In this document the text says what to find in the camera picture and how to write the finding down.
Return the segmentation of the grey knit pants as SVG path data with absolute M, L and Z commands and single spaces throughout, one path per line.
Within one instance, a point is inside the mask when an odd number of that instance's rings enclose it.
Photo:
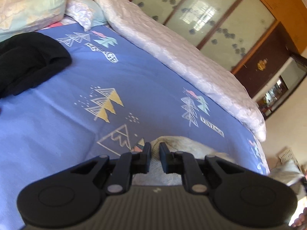
M 204 159 L 207 155 L 236 163 L 229 154 L 219 152 L 202 143 L 183 136 L 160 136 L 151 142 L 151 161 L 147 174 L 138 173 L 132 179 L 133 185 L 171 186 L 181 185 L 181 175 L 173 172 L 182 167 L 182 158 L 173 157 L 172 153 L 187 152 L 196 159 Z

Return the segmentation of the black folded garment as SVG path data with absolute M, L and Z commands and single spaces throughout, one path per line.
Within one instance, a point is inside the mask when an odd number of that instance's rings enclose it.
M 72 63 L 57 40 L 39 32 L 18 34 L 1 42 L 1 98 L 35 88 Z

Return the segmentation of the white pink quilted duvet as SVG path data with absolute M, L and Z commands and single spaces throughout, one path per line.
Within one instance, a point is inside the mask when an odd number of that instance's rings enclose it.
M 93 0 L 112 29 L 151 54 L 239 120 L 260 141 L 266 140 L 264 117 L 245 87 L 229 71 L 195 46 L 154 21 L 129 0 Z

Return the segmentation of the small purple patterned pillow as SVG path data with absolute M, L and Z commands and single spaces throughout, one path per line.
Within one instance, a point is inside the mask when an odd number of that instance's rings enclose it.
M 93 0 L 67 0 L 65 15 L 72 17 L 84 31 L 108 24 L 103 10 Z

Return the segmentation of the large floral pale pillow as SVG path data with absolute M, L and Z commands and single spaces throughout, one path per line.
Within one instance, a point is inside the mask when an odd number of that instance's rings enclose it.
M 67 0 L 1 0 L 1 41 L 60 21 L 66 3 Z

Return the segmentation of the dark brown room door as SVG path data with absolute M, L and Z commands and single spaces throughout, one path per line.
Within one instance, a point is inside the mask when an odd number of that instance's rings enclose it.
M 289 59 L 290 53 L 284 38 L 284 27 L 279 24 L 235 74 L 253 98 L 281 69 Z

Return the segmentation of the white perforated basket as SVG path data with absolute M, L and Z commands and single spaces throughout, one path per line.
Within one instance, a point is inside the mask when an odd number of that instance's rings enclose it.
M 295 165 L 299 166 L 299 163 L 296 157 L 294 156 L 294 153 L 291 148 L 285 148 L 283 151 L 281 151 L 278 154 L 278 158 L 282 164 L 291 160 L 294 162 Z

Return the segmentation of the blue patterned bed sheet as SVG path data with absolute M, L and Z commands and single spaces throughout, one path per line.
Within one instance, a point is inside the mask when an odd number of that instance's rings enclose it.
M 42 33 L 72 65 L 1 99 L 1 229 L 20 229 L 16 200 L 33 181 L 160 136 L 185 136 L 267 174 L 253 134 L 213 100 L 106 26 L 59 22 Z

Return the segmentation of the wooden wardrobe with glass doors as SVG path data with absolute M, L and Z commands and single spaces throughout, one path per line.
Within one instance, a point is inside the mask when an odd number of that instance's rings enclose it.
M 306 49 L 301 0 L 130 1 L 234 74 L 262 47 L 282 62 Z

